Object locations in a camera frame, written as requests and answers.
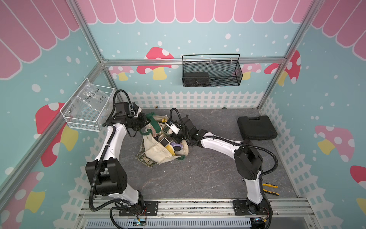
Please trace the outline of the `cream canvas tote bag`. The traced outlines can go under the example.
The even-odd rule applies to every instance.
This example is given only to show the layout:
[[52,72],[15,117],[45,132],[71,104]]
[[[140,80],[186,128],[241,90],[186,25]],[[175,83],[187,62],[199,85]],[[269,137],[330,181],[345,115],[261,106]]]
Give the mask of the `cream canvas tote bag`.
[[143,140],[136,159],[147,167],[184,160],[189,155],[185,140],[173,139],[173,131],[166,125],[169,117],[151,112],[146,115],[150,123],[140,130]]

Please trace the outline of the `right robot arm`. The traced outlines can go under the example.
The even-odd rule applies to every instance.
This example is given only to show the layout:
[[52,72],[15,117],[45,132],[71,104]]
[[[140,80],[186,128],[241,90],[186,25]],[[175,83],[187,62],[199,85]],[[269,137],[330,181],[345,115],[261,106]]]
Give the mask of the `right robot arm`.
[[[176,108],[170,109],[166,124],[173,131],[174,140],[185,140],[190,147],[214,150],[233,159],[237,172],[245,180],[246,205],[250,214],[266,213],[269,217],[273,215],[270,201],[263,190],[263,176],[271,174],[278,167],[278,159],[273,152],[253,144],[220,137],[204,129],[197,129],[191,119],[188,116],[182,118]],[[264,160],[259,151],[267,153],[274,160],[274,165],[267,171],[263,171]]]

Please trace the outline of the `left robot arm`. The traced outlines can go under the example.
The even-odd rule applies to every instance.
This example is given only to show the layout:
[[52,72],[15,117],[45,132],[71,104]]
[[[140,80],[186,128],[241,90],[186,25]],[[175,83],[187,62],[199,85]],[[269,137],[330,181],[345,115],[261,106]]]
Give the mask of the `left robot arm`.
[[94,161],[88,162],[85,171],[91,185],[89,193],[89,209],[99,211],[114,204],[115,209],[127,209],[133,215],[141,215],[145,210],[142,194],[128,184],[127,173],[119,161],[122,143],[130,130],[137,133],[150,123],[138,105],[131,102],[117,102],[117,90],[112,98],[112,111],[104,127],[107,134],[102,149]]

